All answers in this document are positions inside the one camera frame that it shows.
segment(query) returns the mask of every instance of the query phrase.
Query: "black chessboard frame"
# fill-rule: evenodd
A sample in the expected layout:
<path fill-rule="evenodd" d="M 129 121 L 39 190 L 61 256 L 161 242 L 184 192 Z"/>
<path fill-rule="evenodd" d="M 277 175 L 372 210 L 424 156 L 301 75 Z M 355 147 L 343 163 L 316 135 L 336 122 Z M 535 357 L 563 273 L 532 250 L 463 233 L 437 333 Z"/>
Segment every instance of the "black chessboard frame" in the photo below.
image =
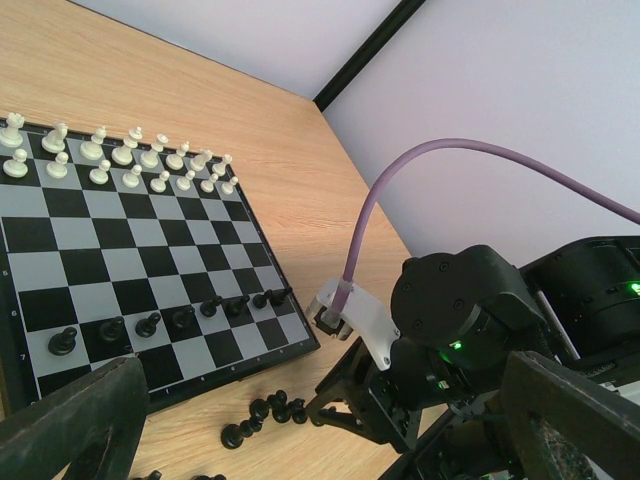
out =
<path fill-rule="evenodd" d="M 6 126 L 6 122 L 4 121 L 4 119 L 0 119 L 0 127 L 4 126 Z M 46 160 L 51 161 L 55 157 L 55 155 L 49 154 L 48 152 L 45 152 L 41 147 L 39 147 L 40 139 L 50 130 L 51 128 L 49 127 L 27 123 L 25 123 L 24 127 L 21 129 L 23 136 L 25 136 L 26 138 L 25 141 L 30 142 L 32 150 L 38 148 L 41 151 L 41 153 L 38 155 L 33 153 L 27 160 L 27 165 L 30 169 L 36 168 L 33 158 L 42 159 L 42 157 L 44 156 Z M 78 141 L 88 141 L 90 140 L 90 138 L 90 134 L 72 131 L 69 131 L 67 135 L 67 139 L 75 139 Z M 113 150 L 113 148 L 120 145 L 122 145 L 122 141 L 106 138 L 103 143 L 105 157 L 110 159 L 111 151 Z M 140 144 L 138 147 L 139 150 L 147 150 L 148 148 L 148 144 Z M 66 151 L 67 153 L 70 153 L 68 145 L 66 147 Z M 174 152 L 175 150 L 173 149 L 165 149 L 165 151 L 160 154 L 161 163 L 164 162 L 166 155 Z M 10 158 L 6 155 L 6 148 L 4 153 L 5 155 L 0 155 L 0 163 Z M 188 161 L 188 159 L 192 158 L 193 156 L 195 156 L 195 154 L 189 152 L 187 156 L 185 156 L 185 161 Z M 220 157 L 213 158 L 213 162 L 218 162 L 220 160 Z M 72 156 L 70 155 L 69 165 L 71 165 L 72 162 Z M 129 169 L 132 165 L 133 163 L 127 167 L 122 167 L 112 162 L 111 174 L 113 174 L 114 168 L 116 170 Z M 207 169 L 209 171 L 210 168 L 211 163 L 207 166 Z M 225 177 L 222 177 L 221 180 L 226 180 L 230 176 L 233 176 L 233 170 L 231 166 L 227 166 L 227 171 L 230 171 L 231 173 L 227 174 Z M 172 177 L 174 177 L 175 175 L 184 175 L 184 173 L 186 173 L 186 169 L 183 168 L 183 170 L 179 172 L 170 170 L 170 172 L 172 173 Z M 4 176 L 5 181 L 8 179 L 9 182 L 13 182 L 14 185 L 20 184 L 20 179 L 11 179 L 10 177 L 7 177 L 6 175 L 4 175 L 1 169 L 0 175 Z M 155 177 L 157 177 L 157 172 L 143 172 L 141 180 L 144 180 L 148 187 L 149 181 Z M 203 177 L 200 177 L 200 179 L 196 178 L 192 189 L 199 188 L 199 182 L 201 182 L 202 179 Z M 279 275 L 283 286 L 288 286 L 289 283 L 287 282 L 286 277 L 284 276 L 284 273 L 280 268 L 280 265 L 278 264 L 278 261 L 276 260 L 275 255 L 267 242 L 264 232 L 260 228 L 253 210 L 249 205 L 242 187 L 239 184 L 236 185 L 236 190 L 242 204 L 246 209 L 250 222 L 253 223 L 257 230 L 260 242 L 266 250 L 269 261 L 271 262 L 273 267 L 275 267 L 275 270 L 277 271 L 277 274 Z M 0 202 L 7 200 L 7 198 L 0 197 Z M 26 327 L 23 326 L 23 321 L 21 319 L 21 308 L 18 301 L 18 292 L 15 289 L 14 279 L 12 278 L 7 245 L 8 243 L 4 228 L 0 228 L 0 390 L 2 393 L 3 407 L 5 413 L 8 415 L 32 403 L 35 403 L 40 399 L 40 395 L 38 393 L 39 390 L 36 384 L 37 380 L 34 376 L 34 370 L 31 364 L 28 342 L 25 333 Z M 303 339 L 302 341 L 296 341 L 295 343 L 289 343 L 281 347 L 276 347 L 274 349 L 269 349 L 267 352 L 262 353 L 259 356 L 243 359 L 241 361 L 237 361 L 236 363 L 221 366 L 219 368 L 216 368 L 214 371 L 198 375 L 195 378 L 180 381 L 166 388 L 155 390 L 152 389 L 150 391 L 151 411 L 155 412 L 161 410 L 209 390 L 234 381 L 241 380 L 242 378 L 264 371 L 270 367 L 282 364 L 318 349 L 320 347 L 320 344 L 315 334 L 313 333 L 312 328 L 309 326 L 304 316 L 303 310 L 300 308 L 300 305 L 294 295 L 290 296 L 290 302 L 293 310 L 299 316 L 300 321 L 302 322 L 302 325 L 306 330 L 308 338 Z M 78 328 L 78 330 L 78 336 L 80 336 L 81 329 Z M 130 352 L 129 356 L 138 354 L 139 352 Z M 87 372 L 90 371 L 90 368 L 91 367 L 89 366 L 86 367 Z M 74 375 L 68 378 L 68 381 L 66 383 L 75 380 L 75 378 L 78 378 L 78 376 L 79 374 L 77 372 L 74 373 Z"/>

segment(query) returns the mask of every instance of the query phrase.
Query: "wooden table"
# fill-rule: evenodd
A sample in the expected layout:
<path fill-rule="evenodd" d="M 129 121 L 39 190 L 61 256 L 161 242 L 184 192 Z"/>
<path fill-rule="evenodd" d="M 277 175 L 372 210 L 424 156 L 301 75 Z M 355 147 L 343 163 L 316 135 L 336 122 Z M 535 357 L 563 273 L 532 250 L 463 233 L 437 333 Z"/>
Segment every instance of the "wooden table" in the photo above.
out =
<path fill-rule="evenodd" d="M 85 132 L 106 125 L 110 136 L 140 125 L 172 147 L 188 139 L 192 150 L 229 152 L 303 307 L 341 274 L 366 186 L 313 102 L 62 0 L 0 5 L 0 115 Z M 376 209 L 358 283 L 388 303 L 406 257 Z M 309 422 L 269 421 L 239 450 L 220 445 L 221 428 L 248 417 L 253 398 L 278 388 L 312 398 L 350 344 L 317 333 L 323 346 L 305 358 L 149 416 L 132 475 L 377 478 L 396 458 L 391 447 Z"/>

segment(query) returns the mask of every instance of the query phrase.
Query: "black strip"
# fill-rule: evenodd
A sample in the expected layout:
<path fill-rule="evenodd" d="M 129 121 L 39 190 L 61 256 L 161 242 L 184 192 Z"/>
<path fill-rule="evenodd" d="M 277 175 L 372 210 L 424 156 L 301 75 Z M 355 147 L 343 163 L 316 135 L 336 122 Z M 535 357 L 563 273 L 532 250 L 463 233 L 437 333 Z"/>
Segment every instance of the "black strip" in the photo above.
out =
<path fill-rule="evenodd" d="M 360 71 L 367 66 L 367 63 L 391 40 L 391 37 L 400 30 L 424 2 L 425 0 L 401 0 L 396 5 L 396 8 L 313 99 L 321 112 L 324 112 L 331 102 L 347 88 L 347 85 L 356 78 Z"/>

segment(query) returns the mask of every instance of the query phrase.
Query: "wooden tabletop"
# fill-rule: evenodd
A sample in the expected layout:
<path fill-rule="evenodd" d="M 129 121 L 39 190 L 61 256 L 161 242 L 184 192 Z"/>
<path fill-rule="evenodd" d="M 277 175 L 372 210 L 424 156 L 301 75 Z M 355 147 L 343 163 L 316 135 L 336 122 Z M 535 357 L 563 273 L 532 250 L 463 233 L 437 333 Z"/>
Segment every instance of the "wooden tabletop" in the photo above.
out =
<path fill-rule="evenodd" d="M 0 0 L 0 115 L 106 125 L 121 137 L 140 125 L 169 146 L 231 153 L 234 170 L 303 308 L 341 274 L 367 189 L 313 102 L 62 0 Z M 388 304 L 407 252 L 384 214 L 369 223 L 357 282 Z M 313 389 L 351 343 L 317 332 L 322 348 L 147 418 L 132 476 L 163 480 L 223 473 L 237 479 L 377 478 L 396 458 L 331 427 L 265 423 L 242 448 L 222 427 L 248 417 L 253 398 Z M 424 423 L 433 419 L 428 415 Z"/>

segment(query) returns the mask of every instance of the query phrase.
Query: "white chess piece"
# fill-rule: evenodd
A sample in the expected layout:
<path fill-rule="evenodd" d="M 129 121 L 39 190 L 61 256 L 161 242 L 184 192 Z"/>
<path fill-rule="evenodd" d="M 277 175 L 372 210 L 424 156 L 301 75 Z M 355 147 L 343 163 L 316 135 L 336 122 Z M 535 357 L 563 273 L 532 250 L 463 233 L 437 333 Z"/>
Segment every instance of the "white chess piece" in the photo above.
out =
<path fill-rule="evenodd" d="M 60 153 L 64 150 L 64 139 L 67 136 L 67 125 L 64 122 L 53 124 L 53 130 L 42 138 L 42 148 L 49 153 Z"/>
<path fill-rule="evenodd" d="M 200 150 L 200 153 L 191 159 L 189 162 L 189 166 L 191 170 L 195 170 L 199 172 L 204 168 L 206 163 L 213 158 L 213 153 L 211 150 L 205 150 L 204 148 Z"/>
<path fill-rule="evenodd" d="M 109 174 L 107 173 L 111 168 L 111 162 L 109 160 L 102 160 L 98 168 L 94 168 L 89 172 L 89 179 L 93 183 L 98 185 L 104 185 L 109 180 Z"/>
<path fill-rule="evenodd" d="M 233 187 L 238 184 L 238 177 L 231 177 L 228 182 L 224 182 L 220 189 L 225 195 L 231 195 L 233 193 Z"/>
<path fill-rule="evenodd" d="M 64 178 L 67 175 L 67 162 L 69 155 L 66 152 L 60 152 L 56 155 L 55 162 L 47 163 L 47 173 L 53 178 Z"/>
<path fill-rule="evenodd" d="M 91 141 L 80 145 L 80 153 L 87 160 L 100 160 L 102 157 L 102 142 L 107 136 L 107 127 L 104 125 L 96 129 L 96 133 L 91 135 Z"/>
<path fill-rule="evenodd" d="M 217 173 L 218 176 L 222 177 L 225 173 L 227 173 L 227 165 L 229 165 L 232 160 L 233 160 L 233 157 L 231 157 L 231 155 L 229 155 L 228 153 L 225 153 L 222 156 L 222 161 L 219 163 L 216 163 L 213 166 L 213 171 Z"/>
<path fill-rule="evenodd" d="M 24 126 L 24 117 L 19 113 L 7 115 L 7 126 L 0 130 L 0 143 L 5 147 L 18 148 L 22 145 L 24 138 L 18 129 Z"/>
<path fill-rule="evenodd" d="M 184 177 L 180 177 L 176 180 L 176 186 L 180 190 L 189 190 L 191 188 L 191 180 L 193 180 L 193 177 L 195 176 L 196 172 L 189 170 Z"/>
<path fill-rule="evenodd" d="M 138 146 L 138 142 L 142 139 L 142 128 L 136 127 L 129 130 L 129 134 L 122 140 L 121 147 L 114 148 L 111 152 L 111 159 L 118 165 L 129 165 L 133 160 L 131 149 Z"/>
<path fill-rule="evenodd" d="M 142 172 L 142 167 L 140 165 L 134 165 L 130 172 L 127 172 L 122 176 L 122 183 L 124 183 L 124 186 L 136 188 L 140 183 L 140 172 Z"/>
<path fill-rule="evenodd" d="M 184 165 L 184 160 L 182 159 L 187 152 L 189 151 L 189 142 L 184 142 L 176 153 L 172 153 L 167 157 L 167 167 L 172 170 L 180 170 Z"/>
<path fill-rule="evenodd" d="M 211 193 L 213 192 L 213 187 L 217 181 L 218 181 L 218 174 L 212 173 L 208 179 L 203 180 L 202 183 L 200 183 L 200 189 L 203 192 Z"/>
<path fill-rule="evenodd" d="M 2 170 L 4 173 L 13 178 L 22 178 L 24 177 L 29 168 L 25 165 L 24 162 L 27 160 L 27 152 L 23 149 L 19 148 L 15 152 L 13 152 L 13 158 L 7 160 L 2 164 Z"/>
<path fill-rule="evenodd" d="M 167 189 L 167 180 L 169 180 L 169 172 L 163 170 L 158 178 L 151 180 L 151 189 L 157 193 L 164 192 Z"/>
<path fill-rule="evenodd" d="M 143 167 L 155 168 L 158 165 L 158 154 L 164 150 L 164 146 L 169 143 L 166 135 L 159 133 L 155 141 L 151 144 L 151 148 L 140 155 L 140 163 Z"/>

